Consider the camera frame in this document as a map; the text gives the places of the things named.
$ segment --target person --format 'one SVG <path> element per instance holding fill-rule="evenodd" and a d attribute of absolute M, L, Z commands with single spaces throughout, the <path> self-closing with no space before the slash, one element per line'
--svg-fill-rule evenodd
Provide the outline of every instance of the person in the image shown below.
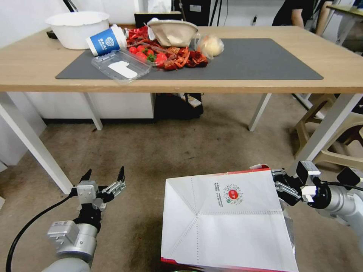
<path fill-rule="evenodd" d="M 295 25 L 304 27 L 313 15 L 319 12 L 315 33 L 322 35 L 332 1 L 327 0 L 285 0 L 273 20 L 273 26 Z"/>

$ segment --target white paper bag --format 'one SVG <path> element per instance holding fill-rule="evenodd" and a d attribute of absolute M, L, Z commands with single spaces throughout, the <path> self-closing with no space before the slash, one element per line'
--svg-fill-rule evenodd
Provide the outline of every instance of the white paper bag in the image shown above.
<path fill-rule="evenodd" d="M 270 169 L 167 179 L 161 259 L 207 271 L 297 272 Z"/>

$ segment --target gray desk mat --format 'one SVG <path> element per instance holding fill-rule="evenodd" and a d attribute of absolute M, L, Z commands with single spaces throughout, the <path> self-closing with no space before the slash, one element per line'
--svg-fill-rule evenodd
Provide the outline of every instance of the gray desk mat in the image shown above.
<path fill-rule="evenodd" d="M 141 79 L 189 80 L 319 80 L 321 75 L 272 39 L 223 39 L 224 51 L 205 68 L 174 71 L 153 68 Z M 92 64 L 86 50 L 57 79 L 109 79 Z"/>

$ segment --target crayfish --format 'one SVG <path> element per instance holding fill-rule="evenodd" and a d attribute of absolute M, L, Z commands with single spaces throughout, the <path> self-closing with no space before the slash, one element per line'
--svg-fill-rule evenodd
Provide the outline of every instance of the crayfish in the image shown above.
<path fill-rule="evenodd" d="M 176 70 L 182 68 L 189 59 L 190 55 L 189 47 L 185 48 L 170 47 L 167 49 L 167 51 L 170 54 L 169 56 L 170 59 L 164 62 L 165 70 Z"/>
<path fill-rule="evenodd" d="M 207 58 L 199 51 L 189 51 L 189 47 L 170 47 L 167 49 L 169 59 L 164 63 L 165 70 L 175 70 L 187 66 L 189 68 L 205 67 Z"/>

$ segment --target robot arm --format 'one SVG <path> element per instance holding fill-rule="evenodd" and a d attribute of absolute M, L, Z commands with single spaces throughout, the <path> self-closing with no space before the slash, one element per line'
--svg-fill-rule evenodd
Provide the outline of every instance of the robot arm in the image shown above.
<path fill-rule="evenodd" d="M 272 170 L 279 198 L 291 206 L 305 202 L 321 215 L 350 226 L 363 253 L 363 173 L 346 167 L 338 174 L 338 182 L 327 182 L 319 178 L 321 173 L 311 161 L 300 161 L 296 174 Z"/>
<path fill-rule="evenodd" d="M 56 246 L 59 258 L 43 272 L 89 272 L 96 250 L 96 236 L 101 229 L 101 212 L 126 187 L 124 167 L 117 181 L 109 186 L 98 186 L 90 180 L 88 171 L 77 185 L 81 210 L 74 220 L 53 222 L 48 231 L 49 239 Z"/>

